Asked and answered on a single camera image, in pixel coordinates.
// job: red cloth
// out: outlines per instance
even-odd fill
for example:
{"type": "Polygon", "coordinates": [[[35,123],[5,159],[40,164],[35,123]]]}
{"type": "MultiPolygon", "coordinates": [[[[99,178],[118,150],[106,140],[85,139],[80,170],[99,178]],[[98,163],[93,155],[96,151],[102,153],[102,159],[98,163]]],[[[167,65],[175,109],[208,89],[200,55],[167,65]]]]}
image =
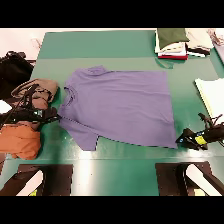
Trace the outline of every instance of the red cloth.
{"type": "Polygon", "coordinates": [[[158,56],[158,58],[167,58],[167,59],[176,59],[176,60],[187,60],[188,55],[185,56],[172,56],[172,55],[163,55],[163,56],[158,56]]]}

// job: table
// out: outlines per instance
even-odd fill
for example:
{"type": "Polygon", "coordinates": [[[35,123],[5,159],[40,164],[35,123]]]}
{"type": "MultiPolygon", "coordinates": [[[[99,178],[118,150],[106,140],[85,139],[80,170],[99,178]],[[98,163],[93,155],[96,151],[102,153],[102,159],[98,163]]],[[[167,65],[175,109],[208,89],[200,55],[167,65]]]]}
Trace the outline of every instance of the table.
{"type": "MultiPolygon", "coordinates": [[[[185,62],[159,60],[154,53],[154,31],[97,31],[47,33],[32,78],[59,82],[52,106],[63,102],[65,80],[76,68],[104,65],[118,70],[164,70],[168,74],[176,135],[186,127],[204,128],[199,112],[208,115],[194,85],[196,78],[224,78],[224,67],[215,49],[206,58],[185,62]]],[[[141,147],[99,138],[95,152],[82,151],[58,122],[41,128],[42,148],[33,161],[5,161],[0,188],[19,164],[73,164],[71,195],[159,195],[155,163],[209,161],[213,174],[224,182],[224,149],[209,144],[208,151],[141,147]]]]}

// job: brown cloth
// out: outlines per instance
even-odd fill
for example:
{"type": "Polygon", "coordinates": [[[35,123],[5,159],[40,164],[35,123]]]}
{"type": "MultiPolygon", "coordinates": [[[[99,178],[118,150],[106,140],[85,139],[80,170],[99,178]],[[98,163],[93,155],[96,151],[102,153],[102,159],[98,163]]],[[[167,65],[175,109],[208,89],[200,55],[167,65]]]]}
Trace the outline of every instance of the brown cloth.
{"type": "Polygon", "coordinates": [[[27,89],[33,84],[39,84],[39,87],[36,88],[36,92],[32,96],[33,99],[43,98],[47,102],[53,101],[54,95],[56,94],[58,89],[58,83],[50,79],[33,79],[31,81],[24,82],[22,85],[14,89],[11,95],[15,98],[22,98],[27,89]]]}
{"type": "Polygon", "coordinates": [[[0,153],[11,153],[13,158],[35,159],[41,147],[40,132],[31,127],[5,126],[0,130],[0,153]]]}

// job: black object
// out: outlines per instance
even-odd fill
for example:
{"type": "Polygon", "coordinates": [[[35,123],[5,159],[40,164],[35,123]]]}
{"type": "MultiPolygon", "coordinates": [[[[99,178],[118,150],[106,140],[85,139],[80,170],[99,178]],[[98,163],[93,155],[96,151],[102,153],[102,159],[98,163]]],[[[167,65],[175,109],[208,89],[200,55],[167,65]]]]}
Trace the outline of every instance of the black object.
{"type": "Polygon", "coordinates": [[[0,114],[0,130],[4,124],[16,124],[18,121],[40,122],[46,124],[60,118],[54,107],[49,107],[46,110],[33,107],[32,95],[38,86],[38,84],[32,85],[25,92],[24,96],[19,99],[16,106],[11,105],[12,109],[9,112],[0,114]]]}
{"type": "Polygon", "coordinates": [[[16,196],[39,171],[44,174],[37,196],[70,196],[73,165],[22,164],[0,191],[0,196],[16,196]]]}
{"type": "Polygon", "coordinates": [[[0,58],[0,99],[10,98],[17,86],[30,80],[34,67],[25,57],[24,52],[9,51],[0,58]]]}
{"type": "Polygon", "coordinates": [[[183,147],[195,150],[207,150],[207,143],[218,141],[222,146],[224,139],[224,123],[216,125],[216,121],[222,116],[207,118],[204,114],[198,114],[205,123],[205,129],[199,132],[193,132],[189,128],[183,130],[182,135],[176,140],[183,147]]]}
{"type": "Polygon", "coordinates": [[[186,163],[156,163],[156,175],[160,196],[194,196],[194,189],[198,188],[185,175],[185,170],[190,164],[196,165],[206,180],[211,183],[222,195],[224,186],[212,175],[209,162],[186,162],[186,163]]]}

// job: orange cloth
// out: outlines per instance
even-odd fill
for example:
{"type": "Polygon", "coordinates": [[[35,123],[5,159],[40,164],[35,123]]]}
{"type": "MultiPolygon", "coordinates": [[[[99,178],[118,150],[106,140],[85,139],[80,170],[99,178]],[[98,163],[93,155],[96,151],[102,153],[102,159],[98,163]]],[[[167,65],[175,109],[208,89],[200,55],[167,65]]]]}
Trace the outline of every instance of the orange cloth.
{"type": "Polygon", "coordinates": [[[20,125],[5,126],[0,130],[0,153],[11,153],[13,158],[35,159],[41,147],[40,132],[20,125]]]}

